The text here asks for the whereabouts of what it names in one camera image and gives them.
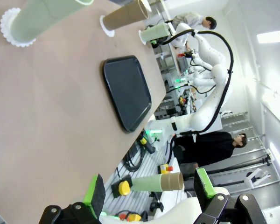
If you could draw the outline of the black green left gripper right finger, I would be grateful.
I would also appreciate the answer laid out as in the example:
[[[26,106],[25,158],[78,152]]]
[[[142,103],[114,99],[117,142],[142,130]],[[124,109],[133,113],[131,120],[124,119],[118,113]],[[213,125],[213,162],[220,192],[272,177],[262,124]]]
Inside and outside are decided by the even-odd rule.
[[[202,213],[195,220],[196,224],[266,224],[265,216],[254,195],[241,194],[237,199],[223,193],[216,193],[203,168],[194,173],[194,190]]]

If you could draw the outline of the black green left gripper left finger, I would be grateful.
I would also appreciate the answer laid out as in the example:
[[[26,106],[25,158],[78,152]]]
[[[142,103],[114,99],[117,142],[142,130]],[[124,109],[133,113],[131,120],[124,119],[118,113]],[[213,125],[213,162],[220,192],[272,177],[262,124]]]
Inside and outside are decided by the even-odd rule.
[[[104,181],[100,174],[93,176],[81,202],[62,209],[57,205],[47,206],[41,224],[99,224],[99,216],[105,201]]]

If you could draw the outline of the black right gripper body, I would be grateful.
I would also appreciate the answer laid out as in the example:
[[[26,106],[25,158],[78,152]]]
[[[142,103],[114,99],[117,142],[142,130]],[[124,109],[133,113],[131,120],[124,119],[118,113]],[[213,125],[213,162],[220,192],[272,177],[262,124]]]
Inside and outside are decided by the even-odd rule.
[[[163,45],[163,43],[168,39],[168,37],[162,37],[151,41],[151,46],[153,49]]]

